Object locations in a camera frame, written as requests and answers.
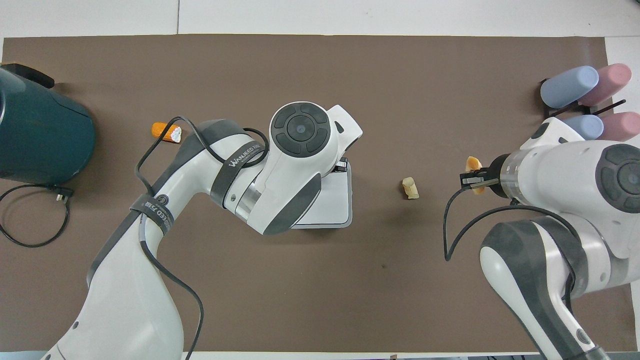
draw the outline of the gray button pad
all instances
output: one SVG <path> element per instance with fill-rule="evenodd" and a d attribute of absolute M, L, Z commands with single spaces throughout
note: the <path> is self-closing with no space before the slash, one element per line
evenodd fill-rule
<path fill-rule="evenodd" d="M 640 149 L 622 143 L 605 148 L 595 176 L 600 194 L 611 206 L 640 213 Z"/>
<path fill-rule="evenodd" d="M 311 102 L 289 104 L 274 115 L 271 136 L 276 146 L 287 155 L 295 158 L 313 156 L 329 142 L 329 116 Z"/>

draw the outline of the teal container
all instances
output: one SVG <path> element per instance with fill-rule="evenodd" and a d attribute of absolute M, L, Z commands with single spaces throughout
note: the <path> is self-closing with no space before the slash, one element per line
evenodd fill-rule
<path fill-rule="evenodd" d="M 89 162 L 94 145 L 95 129 L 84 107 L 0 68 L 0 177 L 65 183 Z"/>

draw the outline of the pink cylinder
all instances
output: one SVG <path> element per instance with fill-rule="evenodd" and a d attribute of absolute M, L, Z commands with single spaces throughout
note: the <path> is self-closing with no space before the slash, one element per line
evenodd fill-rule
<path fill-rule="evenodd" d="M 598 140 L 625 142 L 640 134 L 640 114 L 633 111 L 603 117 L 602 122 L 604 131 Z"/>
<path fill-rule="evenodd" d="M 586 106 L 596 106 L 619 92 L 631 80 L 631 69 L 625 64 L 611 64 L 598 69 L 598 84 L 578 102 Z"/>

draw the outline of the brown table surface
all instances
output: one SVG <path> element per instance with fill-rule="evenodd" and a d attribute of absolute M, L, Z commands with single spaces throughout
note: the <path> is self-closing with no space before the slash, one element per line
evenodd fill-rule
<path fill-rule="evenodd" d="M 341 104 L 364 130 L 347 153 L 353 223 L 265 237 L 196 196 L 159 249 L 165 266 L 203 299 L 196 349 L 535 351 L 478 260 L 493 224 L 532 214 L 484 220 L 446 263 L 442 212 L 467 156 L 489 164 L 543 120 L 540 80 L 606 65 L 602 38 L 7 38 L 3 60 L 43 71 L 58 82 L 55 90 L 85 105 L 97 143 L 68 184 L 76 195 L 60 239 L 41 249 L 0 239 L 0 351 L 48 349 L 74 321 L 93 257 L 144 191 L 132 170 L 153 141 L 153 122 L 228 118 L 266 132 L 275 110 L 299 100 Z M 162 144 L 143 172 L 155 179 L 176 151 Z M 404 199 L 406 176 L 420 199 Z M 14 185 L 1 181 L 0 190 Z M 52 195 L 16 198 L 1 210 L 7 228 L 34 241 L 55 232 L 63 211 Z M 451 232 L 505 203 L 491 192 L 462 195 Z M 195 302 L 167 287 L 190 344 Z M 587 294 L 574 309 L 604 349 L 636 349 L 628 286 Z"/>

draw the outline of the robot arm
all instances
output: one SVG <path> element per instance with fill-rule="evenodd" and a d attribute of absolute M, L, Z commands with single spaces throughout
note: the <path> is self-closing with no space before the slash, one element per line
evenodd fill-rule
<path fill-rule="evenodd" d="M 550 217 L 496 225 L 480 260 L 485 277 L 522 322 L 547 359 L 608 359 L 563 304 L 571 297 L 640 277 L 640 149 L 627 143 L 584 141 L 556 118 L 547 119 L 519 151 L 498 157 L 469 181 L 494 180 L 498 195 L 563 217 L 579 239 Z"/>
<path fill-rule="evenodd" d="M 342 144 L 354 142 L 362 131 L 339 106 L 325 111 L 310 102 L 296 102 L 282 109 L 288 106 L 305 118 L 324 116 L 321 120 L 325 122 L 319 123 L 326 126 L 313 127 L 305 140 L 285 134 L 287 139 L 306 145 L 316 139 L 318 128 L 326 128 L 324 145 L 307 152 L 302 158 L 306 162 L 301 162 L 278 150 L 282 145 L 271 131 L 271 143 L 277 148 L 257 165 L 243 167 L 258 159 L 264 148 L 231 120 L 201 124 L 206 143 L 226 161 L 220 163 L 213 158 L 194 135 L 185 139 L 174 161 L 153 185 L 154 196 L 143 195 L 132 205 L 131 213 L 98 253 L 87 277 L 89 290 L 80 314 L 43 359 L 180 359 L 182 322 L 141 241 L 155 257 L 162 237 L 199 192 L 210 194 L 215 203 L 260 234 L 276 234 L 294 225 L 320 191 L 321 183 L 314 182 L 313 194 L 300 197 L 309 180 L 320 180 L 328 174 L 346 150 Z M 272 119 L 272 129 L 280 121 L 282 109 Z M 352 131 L 340 133 L 336 119 Z M 288 116 L 284 126 L 298 131 L 299 120 Z M 290 174 L 297 177 L 287 178 Z"/>

